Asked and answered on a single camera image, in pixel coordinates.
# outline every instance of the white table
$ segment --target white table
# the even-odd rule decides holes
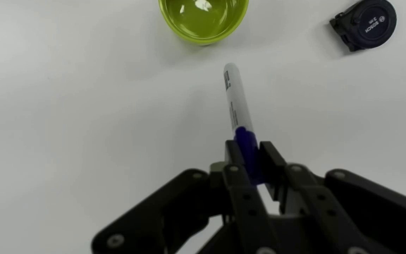
[[[177,174],[223,159],[226,62],[289,161],[406,195],[406,1],[389,42],[346,55],[327,23],[353,3],[253,0],[202,48],[155,0],[0,0],[0,254],[88,254]]]

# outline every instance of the black tape measure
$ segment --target black tape measure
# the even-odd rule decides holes
[[[385,44],[394,34],[396,23],[396,11],[387,0],[360,1],[330,21],[350,51]]]

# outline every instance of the bowl rim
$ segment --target bowl rim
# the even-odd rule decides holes
[[[213,37],[208,37],[205,40],[198,40],[198,38],[185,35],[181,30],[177,28],[177,25],[171,21],[169,16],[165,11],[165,1],[167,0],[158,0],[161,14],[162,14],[165,23],[168,24],[168,27],[177,35],[179,35],[182,40],[193,42],[193,44],[199,44],[199,45],[216,44],[216,42],[220,42],[220,41],[226,40],[227,37],[230,37],[240,27],[240,24],[243,23],[243,20],[244,20],[244,17],[247,14],[247,10],[248,10],[248,4],[250,4],[250,0],[241,0],[241,1],[246,3],[244,8],[241,10],[241,14],[239,16],[237,21],[230,28],[224,30],[222,34],[217,34],[217,35],[213,35]]]

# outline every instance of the green bowl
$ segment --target green bowl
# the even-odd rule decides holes
[[[167,24],[185,41],[209,45],[241,24],[248,0],[160,0]]]

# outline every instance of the marker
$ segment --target marker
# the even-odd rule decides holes
[[[258,143],[254,133],[253,121],[250,119],[241,75],[234,64],[226,65],[224,80],[230,104],[230,117],[234,131],[234,140],[241,150],[244,167],[251,182],[261,183],[261,175],[257,169]]]

